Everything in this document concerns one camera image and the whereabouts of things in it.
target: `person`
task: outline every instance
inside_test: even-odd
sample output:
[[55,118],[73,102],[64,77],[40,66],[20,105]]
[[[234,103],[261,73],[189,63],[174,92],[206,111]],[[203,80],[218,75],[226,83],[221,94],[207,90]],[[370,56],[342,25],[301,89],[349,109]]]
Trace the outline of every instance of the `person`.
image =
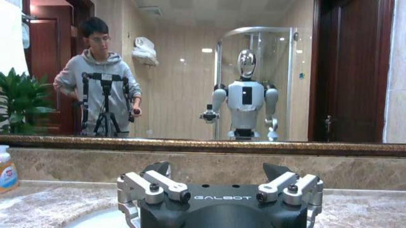
[[[122,60],[118,53],[109,51],[109,26],[98,17],[91,17],[81,24],[81,32],[83,33],[83,40],[89,46],[81,55],[77,55],[69,61],[64,69],[54,80],[54,88],[60,90],[63,94],[78,101],[83,101],[83,73],[102,73],[111,75],[121,75],[129,78],[130,98],[133,98],[133,115],[139,117],[142,115],[142,89],[135,77],[131,73],[127,63]],[[85,132],[87,135],[94,135],[97,121],[101,112],[105,112],[105,96],[99,80],[89,80],[89,121]],[[119,125],[119,129],[129,135],[129,108],[127,100],[123,91],[123,82],[113,82],[110,99],[110,112],[114,113]],[[103,134],[105,123],[98,129],[98,134]]]

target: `chrome robot head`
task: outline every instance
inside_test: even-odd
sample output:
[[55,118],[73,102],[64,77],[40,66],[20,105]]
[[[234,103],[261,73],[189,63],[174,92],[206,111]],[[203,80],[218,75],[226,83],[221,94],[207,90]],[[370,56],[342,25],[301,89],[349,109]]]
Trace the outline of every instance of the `chrome robot head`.
[[241,51],[237,63],[241,71],[241,78],[251,79],[257,65],[257,57],[254,51],[250,49]]

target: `sink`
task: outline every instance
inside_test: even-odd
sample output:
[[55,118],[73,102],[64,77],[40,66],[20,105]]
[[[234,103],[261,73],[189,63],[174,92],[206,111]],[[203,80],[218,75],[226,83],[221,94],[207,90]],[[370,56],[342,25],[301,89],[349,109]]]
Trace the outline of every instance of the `sink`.
[[129,228],[126,223],[126,216],[119,211],[118,208],[110,208],[106,210],[95,211],[94,213],[81,217],[71,224],[66,226],[67,228]]

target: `potted plant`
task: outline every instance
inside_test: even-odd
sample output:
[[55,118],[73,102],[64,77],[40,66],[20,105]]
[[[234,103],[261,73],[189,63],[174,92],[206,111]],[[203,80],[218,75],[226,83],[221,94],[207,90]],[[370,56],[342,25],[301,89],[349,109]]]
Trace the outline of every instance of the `potted plant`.
[[47,77],[38,81],[18,75],[12,68],[6,76],[0,72],[0,126],[3,133],[27,134],[43,131],[47,114],[55,112],[48,99]]

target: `dark hair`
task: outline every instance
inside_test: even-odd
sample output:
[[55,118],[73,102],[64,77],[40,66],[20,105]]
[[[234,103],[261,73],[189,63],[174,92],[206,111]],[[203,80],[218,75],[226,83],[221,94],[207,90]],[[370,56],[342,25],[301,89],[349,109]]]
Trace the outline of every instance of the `dark hair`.
[[94,32],[99,32],[103,34],[109,33],[109,26],[106,22],[98,18],[98,17],[91,17],[89,18],[82,24],[81,24],[81,32],[85,37],[90,37]]

